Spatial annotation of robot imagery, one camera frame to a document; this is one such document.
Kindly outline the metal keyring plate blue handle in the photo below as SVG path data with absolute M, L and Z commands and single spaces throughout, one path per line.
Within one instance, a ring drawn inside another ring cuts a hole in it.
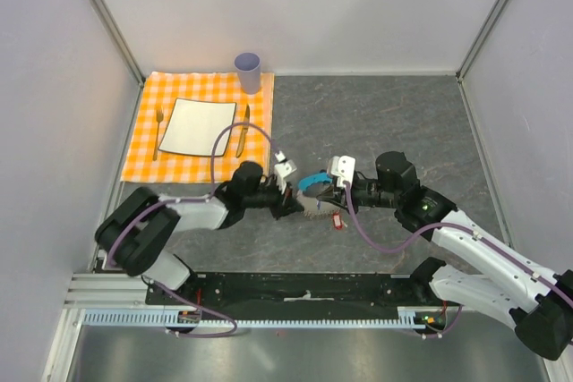
M 305 216 L 332 216 L 338 212 L 336 205 L 318 200 L 318 196 L 327 190 L 331 183 L 331 178 L 325 171 L 305 176 L 299 180 L 296 199 L 304 207 Z

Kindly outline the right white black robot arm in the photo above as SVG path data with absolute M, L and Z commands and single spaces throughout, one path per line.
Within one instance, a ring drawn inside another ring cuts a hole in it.
M 355 170 L 355 159 L 333 157 L 325 171 L 299 182 L 320 211 L 338 207 L 355 216 L 360 207 L 392 208 L 409 241 L 423 237 L 478 270 L 464 274 L 428 259 L 410 282 L 412 298 L 423 305 L 453 301 L 494 318 L 514 331 L 532 352 L 556 361 L 572 343 L 572 273 L 539 265 L 477 225 L 437 191 L 420 184 L 404 153 L 385 152 L 377 175 Z

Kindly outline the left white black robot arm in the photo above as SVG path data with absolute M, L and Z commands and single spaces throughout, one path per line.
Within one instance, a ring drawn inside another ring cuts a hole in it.
M 189 303 L 197 284 L 193 271 L 165 250 L 171 235 L 227 229 L 243 220 L 248 209 L 266 208 L 276 219 L 301 212 L 291 181 L 295 172 L 295 164 L 287 160 L 263 179 L 260 165 L 243 162 L 231 180 L 200 197 L 160 196 L 141 186 L 98 227 L 95 242 L 107 253 L 107 262 L 128 276 L 162 284 L 175 303 Z

